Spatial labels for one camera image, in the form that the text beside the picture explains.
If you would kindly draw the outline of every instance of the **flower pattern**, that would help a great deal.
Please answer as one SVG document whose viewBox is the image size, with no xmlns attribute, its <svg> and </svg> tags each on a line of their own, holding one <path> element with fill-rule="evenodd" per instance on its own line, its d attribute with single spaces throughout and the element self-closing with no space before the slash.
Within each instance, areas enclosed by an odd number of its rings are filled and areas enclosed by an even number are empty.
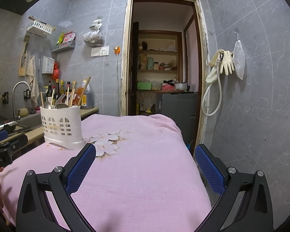
<svg viewBox="0 0 290 232">
<path fill-rule="evenodd" d="M 96 157 L 99 161 L 104 161 L 105 158 L 110 159 L 116 153 L 118 142 L 123 141 L 124 138 L 120 135 L 120 131 L 113 131 L 94 135 L 89 138 L 89 142 L 96 147 Z"/>
</svg>

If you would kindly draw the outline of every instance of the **cooking pot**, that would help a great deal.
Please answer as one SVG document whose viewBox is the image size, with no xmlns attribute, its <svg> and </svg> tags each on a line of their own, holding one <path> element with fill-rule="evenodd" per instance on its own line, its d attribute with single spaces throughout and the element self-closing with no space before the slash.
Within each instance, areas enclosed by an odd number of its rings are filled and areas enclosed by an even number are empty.
<svg viewBox="0 0 290 232">
<path fill-rule="evenodd" d="M 187 82 L 174 84 L 175 90 L 190 90 Z"/>
</svg>

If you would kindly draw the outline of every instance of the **faucet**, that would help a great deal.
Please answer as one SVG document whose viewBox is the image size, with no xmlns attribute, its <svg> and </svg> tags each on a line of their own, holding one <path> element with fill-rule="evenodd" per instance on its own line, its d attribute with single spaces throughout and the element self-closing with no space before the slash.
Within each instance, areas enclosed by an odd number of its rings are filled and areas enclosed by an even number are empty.
<svg viewBox="0 0 290 232">
<path fill-rule="evenodd" d="M 17 116 L 17 119 L 16 119 L 16 116 L 15 116 L 15 104 L 14 104 L 14 101 L 15 101 L 15 97 L 14 97 L 15 89 L 16 89 L 16 87 L 17 87 L 18 85 L 20 85 L 20 84 L 25 84 L 25 85 L 28 87 L 29 91 L 31 91 L 30 85 L 29 85 L 26 81 L 20 81 L 20 82 L 18 82 L 18 83 L 14 86 L 13 91 L 12 91 L 12 107 L 13 107 L 13 118 L 14 118 L 14 121 L 15 121 L 15 122 L 17 122 L 17 121 L 20 120 L 20 116 Z"/>
</svg>

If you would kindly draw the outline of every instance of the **dish rack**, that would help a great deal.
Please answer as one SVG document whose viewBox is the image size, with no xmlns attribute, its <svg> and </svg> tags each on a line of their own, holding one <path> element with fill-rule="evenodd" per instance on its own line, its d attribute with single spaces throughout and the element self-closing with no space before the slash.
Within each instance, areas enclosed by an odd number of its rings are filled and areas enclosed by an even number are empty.
<svg viewBox="0 0 290 232">
<path fill-rule="evenodd" d="M 30 22 L 27 27 L 27 31 L 42 37 L 46 37 L 53 32 L 53 29 L 35 20 Z"/>
<path fill-rule="evenodd" d="M 75 40 L 72 40 L 52 47 L 52 52 L 59 53 L 74 48 L 75 48 Z"/>
</svg>

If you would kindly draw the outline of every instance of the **green box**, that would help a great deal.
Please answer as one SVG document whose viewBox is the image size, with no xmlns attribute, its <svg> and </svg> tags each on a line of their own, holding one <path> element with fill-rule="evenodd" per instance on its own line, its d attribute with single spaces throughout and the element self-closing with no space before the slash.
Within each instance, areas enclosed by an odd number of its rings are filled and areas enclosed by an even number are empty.
<svg viewBox="0 0 290 232">
<path fill-rule="evenodd" d="M 152 83 L 138 83 L 138 90 L 151 90 Z"/>
</svg>

